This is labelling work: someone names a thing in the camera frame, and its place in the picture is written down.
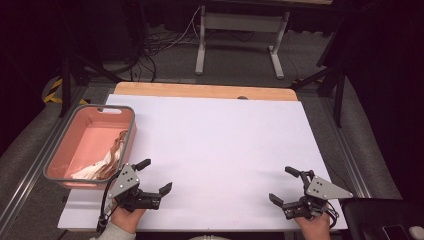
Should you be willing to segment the black chair seat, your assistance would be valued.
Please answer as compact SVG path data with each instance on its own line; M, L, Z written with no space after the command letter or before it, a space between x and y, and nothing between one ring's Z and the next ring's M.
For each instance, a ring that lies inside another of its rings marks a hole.
M355 198L342 203L352 240L387 240L383 226L402 226L409 240L424 240L424 206L403 200Z

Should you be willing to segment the black metal stand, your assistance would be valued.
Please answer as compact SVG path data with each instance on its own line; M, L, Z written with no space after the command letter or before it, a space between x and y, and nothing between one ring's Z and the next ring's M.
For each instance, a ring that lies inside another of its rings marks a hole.
M91 68L100 76L106 77L115 83L122 82L123 79L105 70L102 66L89 61L71 50L62 53L61 75L62 75L62 108L60 117L64 117L75 104L71 94L71 79L74 79L78 86L87 86L89 77L86 67Z
M340 60L338 63L336 63L334 60L332 60L330 52L342 26L343 22L340 22L324 52L318 60L317 65L324 66L324 69L305 79L294 80L290 86L290 89L296 91L313 82L321 80L322 83L316 90L316 93L319 97L329 97L332 92L335 92L332 116L337 127L341 127L341 110L345 85L345 74L343 73L342 67L343 61Z

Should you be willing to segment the white metal desk frame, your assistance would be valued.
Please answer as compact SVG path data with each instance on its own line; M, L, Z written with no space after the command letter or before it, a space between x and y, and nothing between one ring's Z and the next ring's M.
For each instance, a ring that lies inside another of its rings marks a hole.
M205 63L207 29L213 30L235 30L275 33L276 39L273 45L268 47L268 53L273 65L275 75L283 79L285 74L278 56L279 48L289 21L289 12L282 16L256 16L246 14L229 14L208 12L206 7L200 7L200 37L195 65L195 74L202 75Z

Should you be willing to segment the person's right hand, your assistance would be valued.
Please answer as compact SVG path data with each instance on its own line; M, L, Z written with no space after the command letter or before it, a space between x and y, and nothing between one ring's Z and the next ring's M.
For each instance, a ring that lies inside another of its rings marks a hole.
M298 217L295 222L300 226L305 240L331 240L330 217L326 213L312 220Z

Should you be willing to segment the pink basket with grey rim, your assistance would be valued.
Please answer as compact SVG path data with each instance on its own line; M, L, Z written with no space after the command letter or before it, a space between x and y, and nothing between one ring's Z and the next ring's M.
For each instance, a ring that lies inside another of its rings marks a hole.
M84 105L78 107L44 167L44 176L68 189L104 189L110 177L127 163L137 131L134 110L128 106ZM104 179L72 175L101 161L122 138L115 170Z

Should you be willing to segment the dark phone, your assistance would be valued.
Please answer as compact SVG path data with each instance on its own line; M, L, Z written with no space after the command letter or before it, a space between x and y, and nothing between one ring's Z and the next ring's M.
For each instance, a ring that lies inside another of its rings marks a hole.
M383 226L382 229L387 240L409 240L402 226Z

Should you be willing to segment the white table mat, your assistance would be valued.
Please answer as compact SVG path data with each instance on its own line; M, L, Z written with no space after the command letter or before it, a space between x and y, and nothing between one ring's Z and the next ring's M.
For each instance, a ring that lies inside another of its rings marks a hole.
M291 166L329 174L299 101L117 95L112 105L135 112L130 162L151 159L140 187L172 189L147 211L141 232L294 230L269 196L294 202L303 194Z

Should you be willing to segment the person's left hand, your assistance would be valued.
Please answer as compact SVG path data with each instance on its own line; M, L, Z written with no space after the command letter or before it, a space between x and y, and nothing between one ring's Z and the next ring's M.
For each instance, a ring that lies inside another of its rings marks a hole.
M112 213L111 222L122 230L134 234L145 212L145 209L136 209L133 212L129 212L124 208L116 207Z

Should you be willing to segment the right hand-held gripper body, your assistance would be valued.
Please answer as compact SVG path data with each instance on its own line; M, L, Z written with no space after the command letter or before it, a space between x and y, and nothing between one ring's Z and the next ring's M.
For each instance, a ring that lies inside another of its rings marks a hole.
M301 174L298 178L303 182L304 195L296 202L284 202L281 209L286 219L304 217L312 220L326 213L332 220L337 220L339 214L330 203L330 200L352 198L353 194L317 176L312 170L300 172Z

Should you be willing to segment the white and brown cloth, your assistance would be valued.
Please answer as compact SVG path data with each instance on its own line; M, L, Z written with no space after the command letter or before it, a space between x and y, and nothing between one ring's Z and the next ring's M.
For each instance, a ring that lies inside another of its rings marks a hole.
M105 180L109 178L118 168L118 162L121 159L127 133L127 130L119 133L119 136L114 140L113 145L102 160L73 173L71 178L85 180Z

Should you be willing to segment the aluminium rail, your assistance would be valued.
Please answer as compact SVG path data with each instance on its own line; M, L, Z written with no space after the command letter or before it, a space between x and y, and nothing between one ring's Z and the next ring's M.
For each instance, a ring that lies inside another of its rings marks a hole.
M349 174L356 195L360 198L370 198L371 194L355 162L355 158L351 152L351 149L349 148L343 130L336 124L333 118L333 109L331 102L327 98L320 98L320 103L322 105L323 112L325 113L331 125L332 131L336 136L338 145L341 147L346 170Z
M0 239L13 225L42 172L53 142L85 92L84 86L72 88L71 106L63 117L59 116L59 105L48 105L0 157Z

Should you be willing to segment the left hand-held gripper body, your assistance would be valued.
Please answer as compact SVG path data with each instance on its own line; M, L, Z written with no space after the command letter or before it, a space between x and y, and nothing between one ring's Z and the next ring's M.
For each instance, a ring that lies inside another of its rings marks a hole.
M137 171L132 169L132 165L126 163L122 167L109 197L129 212L135 209L158 210L162 196L159 193L144 192L139 188L140 178Z

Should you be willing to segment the wooden table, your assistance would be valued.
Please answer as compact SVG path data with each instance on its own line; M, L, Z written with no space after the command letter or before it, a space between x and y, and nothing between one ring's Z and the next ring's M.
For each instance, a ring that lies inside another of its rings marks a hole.
M296 93L285 88L196 85L177 83L120 82L115 94L137 96L195 97L248 100L297 101Z

